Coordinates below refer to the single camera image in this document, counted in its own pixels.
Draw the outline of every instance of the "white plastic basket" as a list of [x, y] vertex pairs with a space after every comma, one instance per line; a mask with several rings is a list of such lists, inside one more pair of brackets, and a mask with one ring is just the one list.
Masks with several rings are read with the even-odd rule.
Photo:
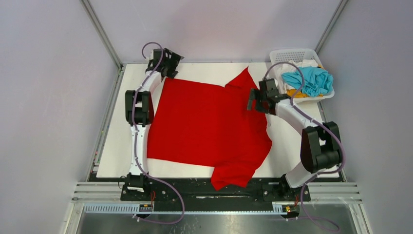
[[[270, 53], [270, 59], [271, 63], [275, 64], [277, 62], [288, 62], [290, 60], [294, 62], [301, 62], [303, 59], [314, 59], [319, 65], [322, 66], [321, 61], [319, 57], [317, 56], [317, 53], [312, 50], [312, 49], [284, 49], [284, 50], [274, 50], [271, 51]], [[277, 65], [272, 69], [272, 74], [275, 76], [275, 79], [277, 80], [278, 83], [278, 90], [281, 94], [285, 94], [284, 90], [284, 80], [282, 79], [281, 76], [277, 76], [275, 71], [277, 68], [281, 65]], [[323, 95], [322, 97], [298, 97], [295, 98], [295, 102], [303, 102], [303, 101], [321, 101], [326, 98], [331, 98], [334, 96], [334, 89], [327, 93], [326, 95]]]

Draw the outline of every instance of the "white work surface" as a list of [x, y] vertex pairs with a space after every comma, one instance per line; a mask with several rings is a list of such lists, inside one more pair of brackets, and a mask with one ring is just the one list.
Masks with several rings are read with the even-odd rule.
[[[225, 86], [243, 69], [248, 71], [258, 86], [270, 63], [181, 63], [176, 79], [197, 81]], [[145, 78], [146, 64], [128, 64], [121, 82], [106, 142], [102, 151], [97, 177], [121, 177], [129, 172], [131, 164], [131, 128], [125, 119], [125, 92], [136, 89]], [[156, 112], [163, 82], [152, 94]], [[300, 108], [317, 120], [321, 120], [316, 103], [300, 103]], [[301, 136], [284, 120], [267, 115], [268, 136], [272, 140], [271, 150], [254, 177], [281, 177], [293, 169], [300, 161]], [[148, 159], [149, 173], [163, 178], [211, 177], [213, 167], [177, 163], [158, 159]], [[338, 174], [322, 175], [338, 177]]]

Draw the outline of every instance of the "blue cloth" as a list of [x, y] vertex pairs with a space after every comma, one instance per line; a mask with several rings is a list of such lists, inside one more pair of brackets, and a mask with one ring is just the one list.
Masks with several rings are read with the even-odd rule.
[[[317, 97], [320, 94], [327, 94], [333, 90], [333, 76], [326, 70], [319, 67], [300, 67], [304, 75], [305, 84], [301, 92], [310, 97]], [[281, 74], [282, 79], [287, 84], [298, 89], [301, 86], [302, 78], [298, 71]]]

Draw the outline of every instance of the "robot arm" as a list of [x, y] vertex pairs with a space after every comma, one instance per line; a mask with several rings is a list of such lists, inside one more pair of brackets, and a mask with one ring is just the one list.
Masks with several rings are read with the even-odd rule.
[[[155, 91], [156, 87], [163, 81], [163, 77], [161, 76], [161, 73], [155, 71], [151, 74], [151, 71], [147, 71], [145, 74], [145, 77], [147, 77], [146, 82], [144, 81], [140, 85], [140, 89], [138, 91], [138, 97], [137, 97], [137, 103], [135, 104], [135, 107], [138, 108], [135, 110], [135, 122], [136, 120], [140, 121], [139, 124], [137, 123], [137, 130], [133, 126], [133, 123], [130, 122], [131, 125], [131, 134], [132, 134], [132, 155], [131, 155], [131, 166], [129, 169], [129, 172], [132, 175], [139, 175], [141, 174], [141, 170], [136, 164], [136, 160], [134, 158], [134, 140], [135, 140], [135, 134], [138, 134], [137, 137], [137, 145], [139, 147], [136, 148], [136, 155], [138, 155], [138, 163], [142, 167], [142, 169], [148, 173], [148, 165], [147, 165], [147, 160], [146, 160], [146, 152], [147, 152], [147, 142], [148, 142], [148, 132], [150, 128], [150, 124], [152, 123], [153, 116], [154, 116], [154, 110], [153, 110], [153, 105], [152, 105], [152, 98], [151, 94]], [[131, 107], [132, 107], [132, 102], [133, 102], [133, 97], [135, 95], [136, 91], [127, 91], [125, 94], [126, 100], [131, 100], [131, 102], [128, 102], [126, 106], [129, 105], [130, 111], [127, 112], [127, 115], [131, 115]]]
[[[147, 178], [143, 176], [141, 169], [145, 173], [148, 173], [147, 165], [147, 140], [150, 124], [154, 118], [154, 109], [152, 104], [151, 94], [155, 91], [156, 87], [164, 80], [165, 77], [174, 78], [178, 73], [175, 71], [179, 64], [179, 61], [184, 57], [168, 50], [168, 49], [155, 49], [151, 55], [151, 59], [146, 69], [146, 78], [142, 84], [136, 90], [128, 90], [125, 93], [125, 115], [126, 121], [131, 126], [132, 135], [132, 151], [131, 151], [131, 165], [129, 173], [125, 178], [125, 185], [130, 190], [137, 190], [139, 192], [147, 193], [148, 182]], [[135, 160], [134, 151], [136, 150], [137, 161]]]
[[[301, 161], [284, 174], [280, 182], [280, 193], [284, 197], [291, 197], [296, 194], [296, 188], [316, 173], [341, 163], [341, 152], [337, 142], [328, 133], [294, 109], [288, 95], [279, 93], [274, 79], [264, 79], [259, 82], [259, 86], [260, 89], [251, 90], [248, 110], [252, 109], [255, 100], [257, 111], [284, 119], [301, 135]], [[338, 126], [334, 122], [322, 124], [340, 138]], [[325, 145], [320, 145], [320, 139], [325, 140]]]

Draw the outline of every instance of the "white wall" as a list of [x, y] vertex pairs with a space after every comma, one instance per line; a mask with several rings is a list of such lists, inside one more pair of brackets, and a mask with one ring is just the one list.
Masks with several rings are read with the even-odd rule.
[[269, 61], [315, 48], [339, 0], [91, 0], [119, 58], [142, 62], [148, 41], [194, 61]]
[[412, 233], [413, 1], [351, 0], [320, 53], [325, 101], [375, 234]]
[[116, 68], [80, 1], [0, 3], [0, 233], [55, 234]]

